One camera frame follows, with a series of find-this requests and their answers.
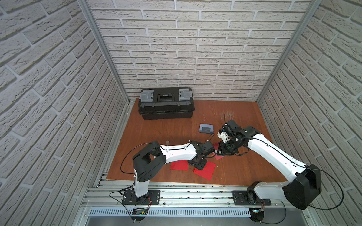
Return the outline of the dark red envelope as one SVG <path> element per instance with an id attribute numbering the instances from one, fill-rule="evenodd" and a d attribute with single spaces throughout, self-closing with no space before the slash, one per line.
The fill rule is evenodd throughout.
<path id="1" fill-rule="evenodd" d="M 218 154 L 217 154 L 217 151 L 218 151 L 218 148 L 219 148 L 219 144 L 218 144 L 218 143 L 214 143 L 213 145 L 214 145 L 214 148 L 215 148 L 215 156 L 214 156 L 214 158 L 215 158 L 216 160 L 222 159 L 222 158 L 224 157 L 224 155 L 218 155 Z"/>

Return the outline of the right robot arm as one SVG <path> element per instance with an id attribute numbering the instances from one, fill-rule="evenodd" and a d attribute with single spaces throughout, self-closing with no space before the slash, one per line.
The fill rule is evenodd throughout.
<path id="1" fill-rule="evenodd" d="M 245 147 L 273 165 L 286 179 L 284 182 L 256 181 L 247 188 L 246 198 L 251 204 L 257 200 L 288 201 L 300 210 L 306 209 L 321 193 L 321 171 L 311 164 L 288 155 L 252 126 L 241 128 L 235 121 L 226 122 L 217 134 L 221 139 L 217 155 L 238 155 Z"/>

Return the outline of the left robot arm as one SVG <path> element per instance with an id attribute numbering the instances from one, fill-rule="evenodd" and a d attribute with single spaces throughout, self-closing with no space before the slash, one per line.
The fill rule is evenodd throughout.
<path id="1" fill-rule="evenodd" d="M 165 146 L 157 141 L 147 144 L 133 157 L 135 183 L 134 194 L 137 198 L 149 193 L 149 182 L 166 164 L 187 161 L 198 170 L 203 170 L 207 159 L 215 151 L 214 145 L 207 141 L 200 143 L 189 141 L 184 145 Z"/>

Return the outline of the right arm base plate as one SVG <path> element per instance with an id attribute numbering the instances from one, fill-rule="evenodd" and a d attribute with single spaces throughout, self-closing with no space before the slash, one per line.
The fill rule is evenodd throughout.
<path id="1" fill-rule="evenodd" d="M 232 191 L 234 205 L 258 205 L 258 206 L 271 206 L 270 199 L 260 199 L 255 193 L 247 190 Z"/>

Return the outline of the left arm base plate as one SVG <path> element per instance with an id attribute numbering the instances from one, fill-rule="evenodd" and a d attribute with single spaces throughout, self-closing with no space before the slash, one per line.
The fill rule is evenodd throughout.
<path id="1" fill-rule="evenodd" d="M 160 190 L 149 190 L 148 193 L 142 197 L 137 197 L 133 190 L 122 192 L 123 205 L 159 205 Z"/>

